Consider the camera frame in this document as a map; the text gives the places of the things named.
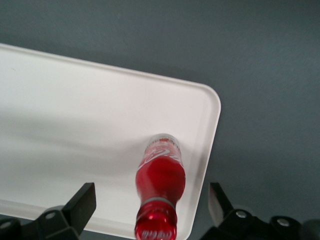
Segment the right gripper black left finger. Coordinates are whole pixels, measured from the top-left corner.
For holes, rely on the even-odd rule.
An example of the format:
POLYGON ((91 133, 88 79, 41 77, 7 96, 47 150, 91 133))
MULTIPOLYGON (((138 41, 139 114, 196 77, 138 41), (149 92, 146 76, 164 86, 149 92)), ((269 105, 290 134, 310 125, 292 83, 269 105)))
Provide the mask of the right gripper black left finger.
POLYGON ((61 206, 46 209, 37 219, 21 224, 16 217, 0 221, 2 240, 78 240, 95 212, 96 190, 93 182, 85 183, 61 206))

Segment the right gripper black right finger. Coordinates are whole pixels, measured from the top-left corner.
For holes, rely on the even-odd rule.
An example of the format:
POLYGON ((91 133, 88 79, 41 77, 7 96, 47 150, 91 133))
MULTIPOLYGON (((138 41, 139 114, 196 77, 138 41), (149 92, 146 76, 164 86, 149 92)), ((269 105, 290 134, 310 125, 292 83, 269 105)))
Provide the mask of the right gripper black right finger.
POLYGON ((273 216, 264 222, 250 212, 234 208, 217 182, 208 190, 208 209, 213 226, 202 240, 300 240, 301 223, 287 216, 273 216))

